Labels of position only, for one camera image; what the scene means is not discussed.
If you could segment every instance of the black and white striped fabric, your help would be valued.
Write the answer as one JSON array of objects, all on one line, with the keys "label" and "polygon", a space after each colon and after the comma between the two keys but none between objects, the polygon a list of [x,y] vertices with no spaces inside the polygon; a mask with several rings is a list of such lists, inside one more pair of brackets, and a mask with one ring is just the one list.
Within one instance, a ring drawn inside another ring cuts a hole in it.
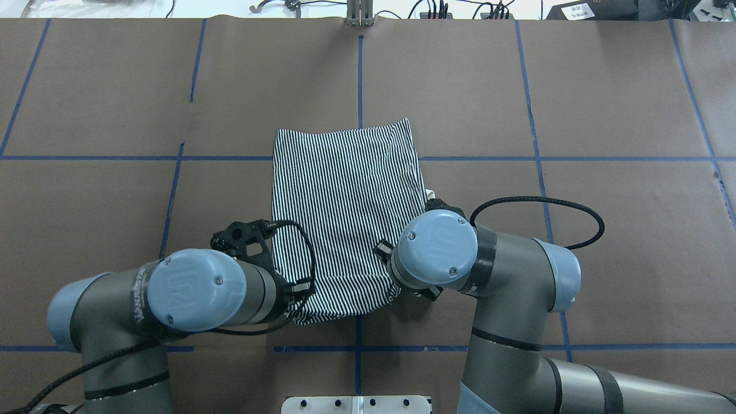
[{"label": "black and white striped fabric", "polygon": [[[400,290],[372,249],[384,238],[395,243],[426,201],[408,120],[323,134],[279,130],[273,166],[274,220],[301,224],[317,255],[317,291],[294,322],[390,304]],[[287,281],[308,277],[309,256],[293,228],[277,232],[273,251]]]}]

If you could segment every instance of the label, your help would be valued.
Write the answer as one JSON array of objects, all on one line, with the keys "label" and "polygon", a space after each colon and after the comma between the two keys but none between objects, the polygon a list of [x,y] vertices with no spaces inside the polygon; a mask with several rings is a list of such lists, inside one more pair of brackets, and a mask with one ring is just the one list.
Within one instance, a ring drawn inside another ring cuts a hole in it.
[{"label": "label", "polygon": [[562,10],[568,20],[583,20],[584,18],[595,17],[588,3],[567,6],[560,10]]}]

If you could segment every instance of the blue tape line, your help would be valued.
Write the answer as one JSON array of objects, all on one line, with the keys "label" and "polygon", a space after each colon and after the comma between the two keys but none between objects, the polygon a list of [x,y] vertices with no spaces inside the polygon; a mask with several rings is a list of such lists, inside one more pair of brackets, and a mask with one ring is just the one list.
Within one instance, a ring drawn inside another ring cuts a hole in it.
[{"label": "blue tape line", "polygon": [[364,346],[365,352],[467,352],[467,345],[378,345]]},{"label": "blue tape line", "polygon": [[43,47],[43,42],[46,40],[46,34],[49,32],[49,26],[51,25],[51,19],[46,19],[46,24],[43,26],[43,32],[41,33],[41,38],[38,39],[38,45],[36,46],[36,53],[33,54],[33,59],[31,60],[31,66],[28,68],[28,73],[26,73],[26,79],[23,81],[23,87],[21,88],[21,92],[18,94],[18,100],[15,101],[15,108],[13,108],[13,114],[10,115],[10,121],[7,124],[7,129],[5,130],[5,137],[2,139],[2,144],[0,144],[0,157],[5,154],[5,147],[7,147],[7,141],[10,139],[10,133],[13,131],[13,125],[15,124],[15,118],[18,116],[18,112],[21,109],[21,103],[23,103],[23,96],[26,94],[26,89],[28,89],[28,83],[31,81],[31,76],[33,75],[33,69],[36,67],[36,62],[38,62],[38,55],[41,54],[41,48]]},{"label": "blue tape line", "polygon": [[185,155],[184,161],[273,161],[271,155]]},{"label": "blue tape line", "polygon": [[[518,20],[514,20],[516,26],[516,41],[519,46],[519,61],[521,63],[521,74],[524,80],[524,94],[526,95],[526,109],[529,115],[529,128],[534,143],[534,157],[537,163],[537,177],[539,179],[539,190],[542,197],[547,197],[547,189],[545,187],[544,172],[542,171],[542,155],[539,151],[539,139],[537,138],[537,124],[534,121],[534,113],[531,110],[531,93],[529,92],[529,78],[526,72],[526,61],[524,59],[524,45],[521,40],[521,25]],[[547,239],[554,244],[554,235],[552,233],[552,220],[550,219],[550,209],[547,203],[542,203],[545,212],[545,225],[547,226]],[[573,361],[573,350],[570,347],[570,334],[567,332],[567,318],[564,312],[560,312],[560,324],[562,325],[562,337],[565,340],[565,355],[567,361]]]},{"label": "blue tape line", "polygon": [[355,352],[355,347],[329,345],[275,346],[273,351],[278,354],[290,352]]},{"label": "blue tape line", "polygon": [[471,157],[442,157],[442,156],[430,156],[420,157],[419,161],[535,161],[535,157],[523,157],[523,156],[471,156]]},{"label": "blue tape line", "polygon": [[631,343],[602,345],[573,345],[576,351],[699,351],[709,349],[736,350],[736,343]]},{"label": "blue tape line", "polygon": [[179,155],[177,155],[177,166],[174,169],[174,179],[171,180],[171,194],[169,195],[169,206],[166,208],[166,221],[163,224],[163,235],[161,236],[161,249],[158,251],[158,258],[163,259],[166,252],[166,243],[169,242],[169,227],[171,226],[171,211],[174,209],[174,198],[177,195],[177,186],[179,185],[179,172],[182,168],[182,157],[184,154],[184,143],[179,146]]},{"label": "blue tape line", "polygon": [[358,36],[358,128],[363,127],[363,38]]},{"label": "blue tape line", "polygon": [[710,161],[708,157],[539,157],[541,161],[664,161],[664,162],[697,162]]},{"label": "blue tape line", "polygon": [[194,70],[191,73],[191,90],[189,91],[189,102],[194,102],[194,87],[197,86],[197,73],[199,72],[199,59],[202,57],[202,44],[205,42],[205,30],[207,19],[202,19],[202,28],[199,30],[199,45],[197,46],[197,58],[194,60]]},{"label": "blue tape line", "polygon": [[[544,345],[543,351],[700,351],[736,350],[736,343],[610,343],[589,345]],[[277,353],[298,352],[355,352],[353,346],[275,346]],[[362,352],[467,352],[467,345],[369,345]]]},{"label": "blue tape line", "polygon": [[[176,155],[5,155],[7,161],[176,161]],[[711,162],[710,157],[554,157],[542,156],[544,162]],[[526,156],[426,156],[420,161],[536,161]],[[736,157],[716,157],[718,162],[735,162]],[[273,161],[271,155],[184,155],[182,161]]]},{"label": "blue tape line", "polygon": [[682,71],[682,77],[685,81],[685,86],[687,86],[687,93],[690,95],[690,101],[693,103],[693,109],[695,110],[695,115],[698,118],[698,125],[700,125],[700,131],[703,133],[703,140],[705,140],[705,146],[708,148],[708,155],[710,155],[710,160],[713,164],[713,169],[715,170],[715,173],[718,175],[718,185],[721,188],[721,195],[723,195],[723,201],[726,203],[726,209],[729,212],[729,218],[731,219],[731,225],[736,230],[736,216],[734,215],[734,209],[733,205],[731,204],[731,197],[729,197],[729,193],[726,190],[726,185],[723,183],[723,175],[721,174],[721,168],[718,166],[718,162],[715,158],[715,153],[713,152],[713,145],[710,142],[710,136],[708,135],[708,131],[705,129],[705,122],[703,122],[703,115],[700,111],[700,107],[698,106],[698,101],[695,98],[695,92],[693,92],[693,86],[690,84],[690,76],[687,74],[687,69],[685,68],[685,63],[682,59],[682,53],[680,52],[680,45],[677,41],[677,32],[675,30],[675,22],[674,20],[670,19],[670,33],[672,33],[672,41],[675,43],[675,53],[677,54],[677,61],[680,64],[680,70]]},{"label": "blue tape line", "polygon": [[[194,352],[193,346],[167,346],[167,352]],[[0,345],[0,352],[67,352],[56,345]]]},{"label": "blue tape line", "polygon": [[176,161],[173,155],[6,155],[8,161]]},{"label": "blue tape line", "polygon": [[355,394],[363,395],[363,373],[362,373],[362,348],[363,348],[363,318],[355,317]]},{"label": "blue tape line", "polygon": [[167,346],[166,347],[167,352],[173,352],[173,353],[188,353],[188,352],[194,352],[193,346]]},{"label": "blue tape line", "polygon": [[573,347],[570,344],[570,332],[567,330],[567,315],[565,312],[559,313],[559,322],[562,326],[562,341],[565,343],[565,358],[568,362],[573,361]]}]

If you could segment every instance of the wire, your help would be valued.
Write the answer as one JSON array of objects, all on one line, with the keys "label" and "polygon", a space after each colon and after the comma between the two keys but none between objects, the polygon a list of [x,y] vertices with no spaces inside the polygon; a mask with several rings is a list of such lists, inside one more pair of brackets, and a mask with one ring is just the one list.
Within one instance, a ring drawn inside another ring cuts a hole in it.
[{"label": "wire", "polygon": [[481,211],[485,210],[486,208],[489,208],[490,206],[493,206],[495,204],[520,203],[520,202],[525,202],[525,201],[532,201],[532,202],[537,202],[537,203],[550,203],[550,204],[557,204],[558,206],[574,208],[575,210],[580,210],[585,213],[588,213],[593,219],[595,219],[595,221],[598,223],[598,232],[595,234],[595,236],[591,237],[590,239],[582,243],[578,243],[576,245],[565,246],[565,248],[567,249],[575,250],[579,248],[584,248],[586,246],[590,246],[591,244],[597,242],[598,239],[600,239],[601,236],[603,236],[603,233],[606,230],[606,224],[603,222],[603,219],[592,208],[583,206],[582,204],[573,203],[572,201],[560,200],[558,198],[540,197],[537,195],[503,197],[503,198],[496,198],[494,200],[486,201],[485,203],[479,205],[474,210],[474,212],[470,215],[470,219],[468,221],[473,227],[475,227],[475,218],[478,216],[478,214],[481,213]]},{"label": "wire", "polygon": [[411,8],[411,12],[409,12],[409,17],[407,18],[411,18],[411,15],[414,14],[414,11],[417,9],[417,6],[419,6],[419,3],[421,3],[422,1],[424,0],[417,0],[417,2],[414,3],[414,6]]},{"label": "wire", "polygon": [[160,345],[160,342],[158,342],[157,340],[150,340],[150,341],[142,342],[134,346],[129,346],[128,348],[119,349],[111,354],[105,355],[104,357],[100,359],[89,362],[88,364],[84,364],[81,367],[75,369],[74,371],[71,371],[71,372],[68,372],[62,375],[56,381],[47,385],[46,388],[44,388],[41,392],[39,392],[38,395],[33,397],[33,399],[28,404],[26,404],[24,408],[19,408],[17,410],[8,411],[4,414],[14,414],[14,413],[29,414],[31,410],[33,410],[37,405],[39,405],[41,401],[43,401],[43,399],[46,398],[46,396],[49,395],[53,390],[55,390],[61,384],[67,382],[68,380],[73,379],[75,376],[79,376],[80,374],[85,373],[89,371],[90,369],[97,368],[100,365],[105,364],[106,362],[112,361],[113,359],[118,359],[120,357],[125,357],[126,355],[134,354],[136,352],[141,352],[147,349],[155,348],[156,346],[159,346],[159,345]]},{"label": "wire", "polygon": [[166,14],[166,17],[165,18],[169,18],[169,16],[171,16],[171,14],[174,12],[174,6],[176,6],[176,5],[177,5],[177,0],[171,0],[171,9]]},{"label": "wire", "polygon": [[284,326],[288,325],[289,322],[292,322],[297,315],[302,313],[302,310],[304,309],[304,306],[306,306],[307,301],[314,293],[314,287],[316,286],[316,272],[317,272],[317,258],[316,254],[314,253],[314,245],[312,245],[311,240],[309,239],[309,236],[307,236],[307,232],[304,231],[304,228],[302,228],[299,223],[293,221],[293,220],[275,220],[275,223],[277,223],[277,228],[281,228],[287,225],[294,226],[297,228],[299,233],[302,235],[302,238],[304,239],[304,244],[307,246],[307,250],[309,250],[309,289],[312,291],[312,293],[306,295],[302,299],[302,303],[299,305],[297,310],[290,313],[289,316],[286,317],[286,319],[282,320],[281,322],[277,323],[276,325],[270,326],[269,328],[261,329],[260,331],[233,331],[231,329],[210,329],[207,332],[213,332],[215,334],[226,334],[226,335],[235,335],[235,336],[241,336],[241,337],[254,337],[257,335],[263,335],[263,334],[270,334],[273,331],[277,331],[278,329],[283,328]]},{"label": "wire", "polygon": [[380,15],[381,13],[390,13],[392,15],[395,15],[397,18],[401,19],[401,17],[398,14],[392,12],[391,10],[381,10],[380,12],[376,13],[375,15]]},{"label": "wire", "polygon": [[346,4],[344,1],[332,1],[332,0],[312,0],[312,1],[300,1],[301,4],[312,4],[312,3],[331,3],[331,4]]},{"label": "wire", "polygon": [[687,0],[682,3],[682,17],[680,20],[685,20],[685,11],[687,10]]},{"label": "wire", "polygon": [[478,15],[478,12],[481,11],[481,7],[486,6],[486,5],[490,6],[491,12],[493,12],[493,4],[490,4],[488,1],[486,1],[484,3],[481,3],[481,5],[478,6],[477,9],[475,9],[475,13],[473,13],[473,18],[471,20],[475,20],[475,17]]}]

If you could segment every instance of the white mounting plate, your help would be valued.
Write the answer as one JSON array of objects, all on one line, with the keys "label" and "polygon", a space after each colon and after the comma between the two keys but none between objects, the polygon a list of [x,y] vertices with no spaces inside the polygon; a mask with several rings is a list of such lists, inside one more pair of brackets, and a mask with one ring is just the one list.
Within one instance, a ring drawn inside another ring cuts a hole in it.
[{"label": "white mounting plate", "polygon": [[432,414],[430,401],[424,396],[290,397],[283,402],[281,414]]}]

